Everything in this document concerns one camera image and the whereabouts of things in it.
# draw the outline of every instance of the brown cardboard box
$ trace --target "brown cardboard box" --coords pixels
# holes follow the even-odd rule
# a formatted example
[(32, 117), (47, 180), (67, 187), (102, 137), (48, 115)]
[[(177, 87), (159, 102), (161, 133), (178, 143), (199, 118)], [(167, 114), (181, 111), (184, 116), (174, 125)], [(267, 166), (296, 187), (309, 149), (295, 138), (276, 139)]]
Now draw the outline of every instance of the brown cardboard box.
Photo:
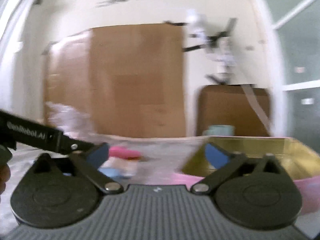
[[(265, 89), (253, 89), (257, 100), (269, 116), (269, 95)], [(240, 86), (209, 85), (198, 100), (197, 135), (210, 125), (233, 125), (235, 136), (269, 136), (260, 119), (249, 105)]]
[(184, 137), (182, 40), (182, 28), (167, 24), (65, 38), (48, 53), (44, 101), (89, 113), (98, 133)]

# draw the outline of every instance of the ridged gray surface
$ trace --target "ridged gray surface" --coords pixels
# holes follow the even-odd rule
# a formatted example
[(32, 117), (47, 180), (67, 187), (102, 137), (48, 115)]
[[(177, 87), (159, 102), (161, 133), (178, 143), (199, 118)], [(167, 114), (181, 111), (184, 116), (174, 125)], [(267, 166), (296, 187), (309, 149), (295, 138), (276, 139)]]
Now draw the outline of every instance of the ridged gray surface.
[(294, 227), (254, 231), (225, 219), (207, 196), (185, 186), (131, 185), (106, 196), (86, 219), (60, 229), (21, 225), (5, 240), (306, 240)]

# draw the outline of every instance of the metal screw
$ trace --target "metal screw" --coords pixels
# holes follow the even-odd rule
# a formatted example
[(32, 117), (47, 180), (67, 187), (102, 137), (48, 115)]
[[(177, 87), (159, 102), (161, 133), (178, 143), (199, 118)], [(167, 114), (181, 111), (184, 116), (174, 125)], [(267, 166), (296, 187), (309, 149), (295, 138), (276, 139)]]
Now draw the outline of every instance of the metal screw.
[(117, 191), (121, 189), (121, 185), (117, 182), (109, 182), (104, 187), (108, 191)]
[(77, 148), (78, 148), (78, 145), (77, 145), (77, 144), (71, 145), (71, 149), (72, 149), (72, 150), (76, 150)]
[(209, 186), (207, 184), (199, 183), (193, 186), (193, 190), (195, 192), (206, 192), (209, 190)]

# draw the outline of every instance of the pink object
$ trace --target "pink object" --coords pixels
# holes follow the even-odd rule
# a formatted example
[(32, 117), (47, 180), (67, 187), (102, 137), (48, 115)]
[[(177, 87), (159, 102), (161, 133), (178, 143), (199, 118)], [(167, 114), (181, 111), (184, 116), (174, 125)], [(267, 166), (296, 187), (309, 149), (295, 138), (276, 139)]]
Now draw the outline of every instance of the pink object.
[[(203, 177), (175, 172), (172, 176), (172, 184), (183, 184), (189, 189), (201, 179)], [(296, 179), (294, 183), (300, 190), (303, 199), (301, 215), (318, 211), (320, 209), (320, 176)]]
[(120, 159), (140, 158), (141, 152), (132, 151), (125, 147), (112, 146), (109, 149), (109, 157), (116, 157)]

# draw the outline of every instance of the wall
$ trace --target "wall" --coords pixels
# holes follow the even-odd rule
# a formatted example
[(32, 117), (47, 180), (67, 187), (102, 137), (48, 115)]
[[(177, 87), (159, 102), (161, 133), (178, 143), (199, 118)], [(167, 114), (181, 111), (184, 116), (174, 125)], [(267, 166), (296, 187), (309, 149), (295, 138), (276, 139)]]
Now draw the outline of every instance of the wall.
[[(223, 30), (229, 17), (237, 17), (238, 23), (233, 33), (236, 59), (245, 76), (236, 69), (234, 83), (255, 83), (258, 87), (268, 88), (269, 78), (266, 67), (266, 39), (260, 31), (258, 21), (250, 0), (128, 0), (97, 8), (98, 2), (105, 0), (47, 0), (46, 20), (42, 26), (33, 28), (31, 35), (36, 48), (34, 52), (35, 76), (30, 87), (31, 106), (27, 115), (32, 119), (42, 116), (42, 72), (43, 58), (40, 53), (50, 41), (87, 28), (106, 25), (125, 25), (185, 21), (189, 8), (195, 8), (207, 16), (210, 35)], [(186, 46), (195, 41), (186, 38)], [(210, 82), (204, 77), (216, 71), (216, 63), (206, 58), (202, 50), (185, 54), (185, 102), (188, 135), (193, 135), (196, 120), (196, 98), (199, 90)]]

